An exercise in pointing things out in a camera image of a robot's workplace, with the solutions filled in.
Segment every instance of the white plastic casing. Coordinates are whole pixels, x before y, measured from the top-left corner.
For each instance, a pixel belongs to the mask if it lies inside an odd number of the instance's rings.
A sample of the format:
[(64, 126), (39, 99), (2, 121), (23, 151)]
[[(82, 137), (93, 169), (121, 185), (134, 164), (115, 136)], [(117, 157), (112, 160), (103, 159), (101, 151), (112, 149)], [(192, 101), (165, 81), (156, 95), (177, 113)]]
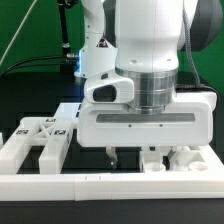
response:
[(85, 17), (85, 44), (80, 50), (77, 77), (89, 78), (114, 69), (117, 49), (108, 41), (106, 48), (97, 47), (104, 33), (105, 14), (102, 0), (82, 0)]
[(116, 67), (134, 72), (178, 68), (183, 0), (117, 0)]
[(134, 99), (133, 81), (117, 75), (114, 70), (89, 77), (84, 87), (85, 99), (90, 103), (96, 103), (93, 97), (94, 91), (106, 86), (116, 89), (116, 99), (111, 103), (129, 103)]

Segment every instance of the black surface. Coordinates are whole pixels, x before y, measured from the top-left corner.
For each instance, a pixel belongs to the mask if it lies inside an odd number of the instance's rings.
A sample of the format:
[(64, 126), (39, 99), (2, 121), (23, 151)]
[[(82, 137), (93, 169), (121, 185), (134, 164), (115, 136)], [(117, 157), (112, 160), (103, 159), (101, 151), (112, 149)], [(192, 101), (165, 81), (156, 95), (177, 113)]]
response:
[(47, 224), (222, 224), (224, 201), (125, 200), (3, 202), (1, 223)]
[[(79, 102), (82, 98), (82, 87), (70, 76), (58, 73), (9, 75), (0, 79), (0, 132), (6, 140), (23, 117), (53, 116), (60, 102)], [(222, 123), (222, 114), (218, 111), (216, 123)], [(20, 173), (38, 173), (37, 159), (41, 150), (41, 147), (32, 149)], [(73, 138), (62, 172), (136, 171), (138, 149), (120, 148), (117, 153), (120, 169), (113, 171), (104, 149), (83, 149)], [(0, 202), (0, 224), (222, 224), (223, 211), (223, 199)]]

